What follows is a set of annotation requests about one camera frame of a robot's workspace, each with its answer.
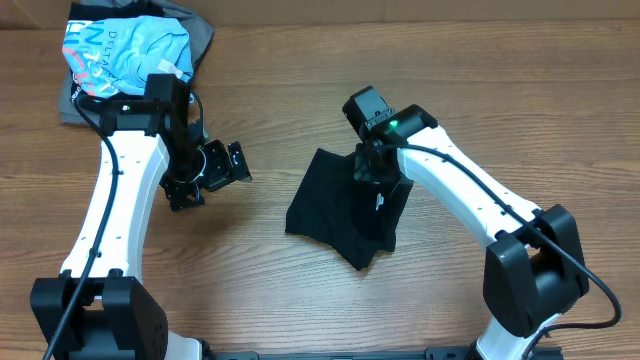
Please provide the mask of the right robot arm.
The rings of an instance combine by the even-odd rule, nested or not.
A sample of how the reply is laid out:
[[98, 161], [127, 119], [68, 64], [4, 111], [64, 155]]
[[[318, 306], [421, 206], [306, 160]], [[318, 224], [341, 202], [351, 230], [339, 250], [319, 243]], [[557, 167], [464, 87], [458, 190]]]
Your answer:
[[560, 205], [543, 210], [501, 185], [417, 105], [397, 111], [368, 86], [342, 111], [361, 140], [353, 171], [358, 223], [378, 219], [392, 230], [411, 187], [420, 184], [483, 250], [483, 298], [492, 318], [464, 357], [561, 358], [537, 343], [589, 290], [574, 217]]

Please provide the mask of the black t-shirt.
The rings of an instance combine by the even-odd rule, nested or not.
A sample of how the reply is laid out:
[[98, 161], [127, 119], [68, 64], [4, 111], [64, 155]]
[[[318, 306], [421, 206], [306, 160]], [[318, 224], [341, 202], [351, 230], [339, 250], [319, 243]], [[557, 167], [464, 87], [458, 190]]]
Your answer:
[[413, 187], [386, 195], [378, 184], [354, 179], [355, 159], [319, 148], [286, 213], [285, 232], [333, 247], [356, 270], [396, 247], [396, 228]]

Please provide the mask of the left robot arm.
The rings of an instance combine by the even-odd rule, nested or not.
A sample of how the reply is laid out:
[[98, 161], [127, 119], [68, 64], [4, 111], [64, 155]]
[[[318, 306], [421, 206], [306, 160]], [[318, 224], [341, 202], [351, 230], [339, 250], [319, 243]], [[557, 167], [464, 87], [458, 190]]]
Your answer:
[[202, 206], [214, 192], [251, 174], [239, 143], [209, 140], [189, 122], [186, 82], [151, 74], [134, 100], [101, 100], [91, 125], [101, 165], [87, 214], [54, 278], [38, 278], [30, 306], [47, 359], [210, 359], [209, 344], [172, 332], [146, 290], [142, 257], [155, 194], [172, 210]]

